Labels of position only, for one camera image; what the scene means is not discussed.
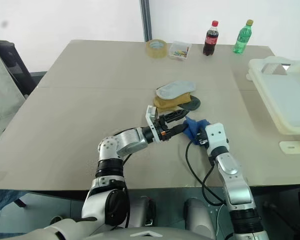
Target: clear packing tape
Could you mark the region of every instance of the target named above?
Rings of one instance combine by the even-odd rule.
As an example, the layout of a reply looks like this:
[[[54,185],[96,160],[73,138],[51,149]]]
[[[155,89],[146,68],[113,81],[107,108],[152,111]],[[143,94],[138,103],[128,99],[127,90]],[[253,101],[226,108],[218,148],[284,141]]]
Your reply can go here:
[[[146,42],[146,53],[154,59],[167,56],[167,43],[160,39],[153,39]]]

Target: floor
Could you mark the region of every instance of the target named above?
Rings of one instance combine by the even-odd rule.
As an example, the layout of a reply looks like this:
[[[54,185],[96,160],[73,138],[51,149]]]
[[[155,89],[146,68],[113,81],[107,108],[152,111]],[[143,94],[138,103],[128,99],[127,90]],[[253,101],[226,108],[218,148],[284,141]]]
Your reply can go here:
[[[212,188],[219,196],[222,196],[221,188]],[[293,232],[285,223],[271,212],[264,211],[264,201],[275,203],[283,214],[294,224],[300,225],[300,209],[298,206],[299,189],[275,192],[255,197],[262,223],[267,230],[269,239],[290,240],[293,239]],[[155,200],[157,208],[157,226],[185,228],[183,219],[183,206],[186,199],[195,197],[202,199],[200,188],[165,188],[165,189],[143,189],[131,190],[131,199],[141,196],[148,196]],[[63,217],[79,218],[81,216],[82,201],[61,199],[44,195],[28,193],[21,197],[27,205],[20,208],[11,203],[0,211],[0,233],[28,233],[38,228],[49,225],[52,217],[60,215]],[[209,208],[210,217],[215,224],[219,207],[206,204]],[[220,231],[218,240],[225,239],[225,236],[233,232],[230,216],[223,207],[219,214]]]

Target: white plastic container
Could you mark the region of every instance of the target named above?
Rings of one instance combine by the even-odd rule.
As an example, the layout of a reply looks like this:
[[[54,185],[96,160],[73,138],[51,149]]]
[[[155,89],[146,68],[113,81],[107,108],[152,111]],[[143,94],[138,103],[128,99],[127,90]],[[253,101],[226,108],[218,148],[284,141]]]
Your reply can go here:
[[[286,71],[281,67],[285,74],[274,74],[281,65],[287,66]],[[277,56],[252,59],[247,79],[254,82],[278,131],[284,135],[300,135],[300,61]]]
[[[169,49],[169,56],[178,59],[187,59],[191,48],[191,43],[174,41]]]

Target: green plastic bottle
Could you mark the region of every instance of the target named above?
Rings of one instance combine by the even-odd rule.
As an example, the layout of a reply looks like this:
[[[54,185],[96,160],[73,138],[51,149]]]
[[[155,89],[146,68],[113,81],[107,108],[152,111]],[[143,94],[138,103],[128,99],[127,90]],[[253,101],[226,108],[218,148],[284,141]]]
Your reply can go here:
[[[251,26],[254,23],[253,20],[249,19],[246,21],[245,26],[240,30],[236,43],[233,47],[233,52],[236,54],[242,54],[246,48],[246,45],[251,37],[252,31]]]

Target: table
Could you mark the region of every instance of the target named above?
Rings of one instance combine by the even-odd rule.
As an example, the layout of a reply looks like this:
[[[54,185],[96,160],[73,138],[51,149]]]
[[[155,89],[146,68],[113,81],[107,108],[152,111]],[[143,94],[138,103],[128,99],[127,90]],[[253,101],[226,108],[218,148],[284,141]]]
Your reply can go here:
[[[254,84],[246,80],[252,58],[273,55],[266,46],[244,54],[217,45],[213,56],[193,44],[186,61],[153,59],[145,43],[73,40],[25,101],[0,139],[0,189],[87,190],[94,178],[99,142],[132,127],[146,126],[155,89],[175,80],[196,82],[201,106],[188,116],[221,122],[231,153],[250,186],[300,184],[300,155],[285,155],[280,141],[296,137],[276,129]],[[130,189],[195,187],[187,168],[189,140],[180,134],[150,144],[124,166]],[[203,179],[209,170],[203,149],[189,160]],[[222,185],[214,170],[208,186]]]

